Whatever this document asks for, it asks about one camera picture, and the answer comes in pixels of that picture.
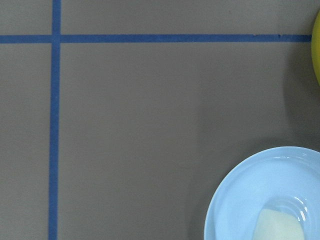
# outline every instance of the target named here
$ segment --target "blue tape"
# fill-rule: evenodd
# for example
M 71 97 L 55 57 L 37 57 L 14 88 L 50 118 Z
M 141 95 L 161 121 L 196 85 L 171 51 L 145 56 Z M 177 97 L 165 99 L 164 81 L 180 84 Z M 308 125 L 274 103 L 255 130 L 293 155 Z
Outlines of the blue tape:
M 61 43 L 309 43 L 311 35 L 279 34 L 93 34 L 60 35 Z M 51 43 L 51 35 L 0 35 L 0 44 Z
M 311 35 L 279 34 L 106 34 L 61 35 L 62 43 L 216 43 L 293 42 L 308 43 Z
M 59 98 L 61 0 L 53 0 L 51 36 L 51 96 L 48 239 L 58 239 Z
M 51 35 L 0 35 L 0 44 L 49 44 Z

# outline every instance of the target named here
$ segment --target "plate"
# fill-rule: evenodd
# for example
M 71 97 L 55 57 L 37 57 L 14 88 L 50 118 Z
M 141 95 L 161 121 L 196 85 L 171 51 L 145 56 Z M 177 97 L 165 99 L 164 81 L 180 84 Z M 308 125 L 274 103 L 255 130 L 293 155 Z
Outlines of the plate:
M 252 240 L 262 209 L 294 216 L 305 240 L 320 236 L 320 152 L 271 148 L 238 164 L 216 189 L 204 240 Z

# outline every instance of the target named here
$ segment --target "gray floor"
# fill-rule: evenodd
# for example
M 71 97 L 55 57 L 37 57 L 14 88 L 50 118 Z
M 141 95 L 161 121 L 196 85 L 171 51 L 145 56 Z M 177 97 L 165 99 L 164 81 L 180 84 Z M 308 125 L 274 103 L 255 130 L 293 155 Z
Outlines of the gray floor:
M 0 35 L 50 34 L 5 0 Z M 64 34 L 311 34 L 317 1 L 62 1 Z M 47 239 L 50 44 L 0 45 L 0 239 Z M 320 151 L 310 43 L 61 45 L 59 240 L 198 240 L 223 177 Z

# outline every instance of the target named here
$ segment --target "yellow object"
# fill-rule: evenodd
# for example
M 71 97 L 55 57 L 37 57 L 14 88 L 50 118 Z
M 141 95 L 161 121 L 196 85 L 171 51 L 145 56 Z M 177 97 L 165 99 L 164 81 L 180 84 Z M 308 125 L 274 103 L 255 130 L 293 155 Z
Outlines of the yellow object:
M 294 216 L 263 209 L 256 224 L 253 240 L 305 240 L 305 236 L 298 219 Z
M 311 56 L 312 56 L 314 73 L 320 85 L 320 11 L 316 16 L 316 19 L 313 25 L 312 38 L 311 38 Z

